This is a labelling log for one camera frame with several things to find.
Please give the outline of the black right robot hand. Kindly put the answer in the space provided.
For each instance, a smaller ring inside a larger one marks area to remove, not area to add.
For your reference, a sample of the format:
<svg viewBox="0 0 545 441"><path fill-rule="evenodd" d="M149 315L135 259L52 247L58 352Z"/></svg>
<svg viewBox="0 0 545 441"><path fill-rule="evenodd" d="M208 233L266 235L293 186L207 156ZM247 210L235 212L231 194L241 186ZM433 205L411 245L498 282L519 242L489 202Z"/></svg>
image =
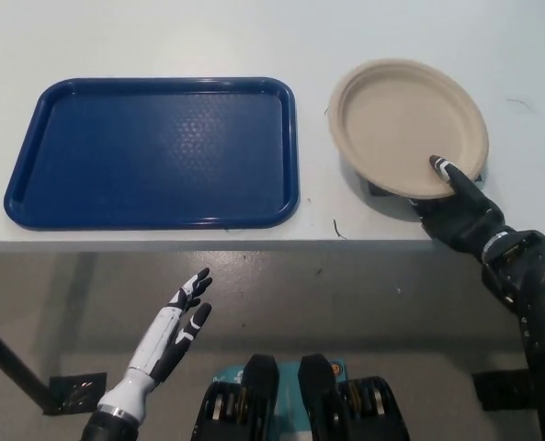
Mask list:
<svg viewBox="0 0 545 441"><path fill-rule="evenodd" d="M412 200L426 233L452 250L482 259L485 245L511 230L504 213L455 164L432 155L436 175L452 189L452 195L434 200Z"/></svg>

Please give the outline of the white and black left hand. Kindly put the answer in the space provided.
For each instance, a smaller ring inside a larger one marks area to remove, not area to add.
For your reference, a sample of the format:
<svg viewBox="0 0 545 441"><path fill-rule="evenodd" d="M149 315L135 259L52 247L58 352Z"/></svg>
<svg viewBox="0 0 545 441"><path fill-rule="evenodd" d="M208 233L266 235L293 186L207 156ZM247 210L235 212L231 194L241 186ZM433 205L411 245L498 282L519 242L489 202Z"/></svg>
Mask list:
<svg viewBox="0 0 545 441"><path fill-rule="evenodd" d="M100 412L141 425L148 395L165 382L207 321L211 305L199 298L212 283L204 268L159 310L128 364L123 379L99 401Z"/></svg>

